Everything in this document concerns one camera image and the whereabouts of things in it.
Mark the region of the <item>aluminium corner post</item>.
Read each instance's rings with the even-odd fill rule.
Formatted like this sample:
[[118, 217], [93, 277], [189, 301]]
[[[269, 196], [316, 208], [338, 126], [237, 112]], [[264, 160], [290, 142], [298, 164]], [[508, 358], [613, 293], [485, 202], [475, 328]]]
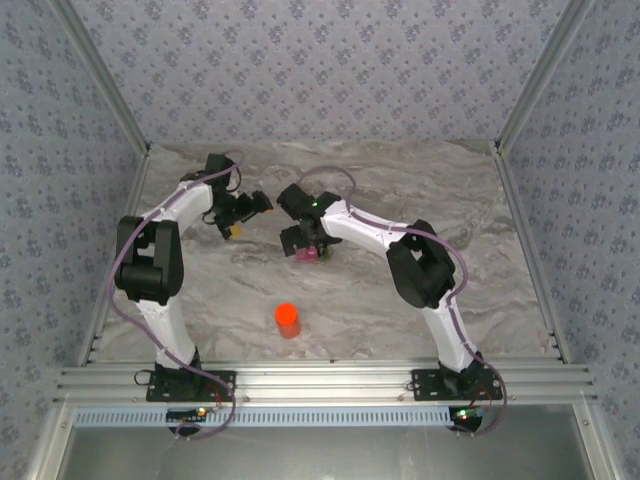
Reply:
[[595, 0], [567, 0], [551, 30], [539, 58], [534, 62], [524, 87], [496, 137], [496, 152], [505, 157], [531, 115], [573, 38], [593, 8]]
[[136, 153], [145, 157], [148, 152], [146, 139], [71, 0], [47, 1], [125, 136]]

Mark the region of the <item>aluminium mounting rail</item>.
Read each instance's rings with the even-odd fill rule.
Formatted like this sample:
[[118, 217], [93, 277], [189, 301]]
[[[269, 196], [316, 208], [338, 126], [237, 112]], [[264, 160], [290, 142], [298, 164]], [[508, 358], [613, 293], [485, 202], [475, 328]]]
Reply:
[[[589, 369], [555, 358], [498, 359], [512, 405], [595, 403], [598, 395]], [[338, 406], [410, 404], [410, 373], [431, 362], [409, 360], [297, 360], [216, 362], [210, 370], [233, 370], [236, 393], [247, 406]], [[134, 405], [146, 390], [133, 376], [133, 363], [98, 363], [65, 368], [53, 398], [76, 405]]]

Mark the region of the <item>aluminium side rail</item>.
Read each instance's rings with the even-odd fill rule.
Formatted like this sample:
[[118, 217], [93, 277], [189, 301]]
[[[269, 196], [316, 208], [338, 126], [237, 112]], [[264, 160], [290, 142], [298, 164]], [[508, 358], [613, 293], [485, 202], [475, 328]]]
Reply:
[[554, 339], [558, 358], [564, 363], [572, 363], [573, 358], [564, 335], [561, 318], [555, 307], [551, 289], [535, 244], [534, 235], [529, 225], [524, 205], [519, 196], [509, 162], [498, 146], [493, 147], [493, 153], [503, 190], [516, 224], [520, 245], [538, 299], [542, 317], [550, 332], [550, 336]]
[[[128, 194], [122, 215], [134, 214], [137, 211], [142, 188], [146, 178], [149, 165], [149, 149], [146, 149], [140, 157], [140, 163], [136, 170], [134, 179], [131, 184], [131, 190]], [[92, 351], [96, 340], [101, 338], [104, 322], [109, 312], [109, 290], [113, 285], [113, 279], [110, 275], [113, 261], [115, 259], [116, 250], [112, 248], [109, 256], [109, 266], [103, 278], [100, 292], [96, 297], [96, 302], [89, 317], [87, 330], [83, 338], [76, 365], [79, 367], [87, 366], [92, 360]]]

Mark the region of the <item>pink and green pill organizer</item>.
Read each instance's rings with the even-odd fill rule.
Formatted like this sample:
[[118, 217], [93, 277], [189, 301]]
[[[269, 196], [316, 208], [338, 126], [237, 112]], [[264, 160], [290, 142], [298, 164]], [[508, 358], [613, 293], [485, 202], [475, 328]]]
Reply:
[[294, 254], [294, 259], [299, 263], [317, 263], [326, 262], [332, 256], [332, 249], [330, 247], [316, 247], [310, 246], [306, 248], [297, 249]]

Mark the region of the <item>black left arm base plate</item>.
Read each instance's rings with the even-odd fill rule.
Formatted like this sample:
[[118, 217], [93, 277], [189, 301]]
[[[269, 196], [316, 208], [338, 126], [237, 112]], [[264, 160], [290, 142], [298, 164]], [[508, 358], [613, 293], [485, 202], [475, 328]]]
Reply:
[[188, 370], [166, 369], [160, 365], [145, 373], [149, 374], [147, 382], [134, 380], [139, 386], [147, 387], [146, 401], [151, 403], [230, 402], [229, 389], [234, 391], [236, 387], [236, 372], [230, 370], [209, 371], [221, 382]]

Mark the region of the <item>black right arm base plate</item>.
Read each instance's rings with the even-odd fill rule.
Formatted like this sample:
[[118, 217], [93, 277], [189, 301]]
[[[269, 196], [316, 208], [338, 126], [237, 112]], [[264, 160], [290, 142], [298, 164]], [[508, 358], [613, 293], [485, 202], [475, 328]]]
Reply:
[[470, 375], [445, 373], [441, 369], [414, 369], [407, 387], [416, 401], [503, 399], [500, 382], [488, 369]]

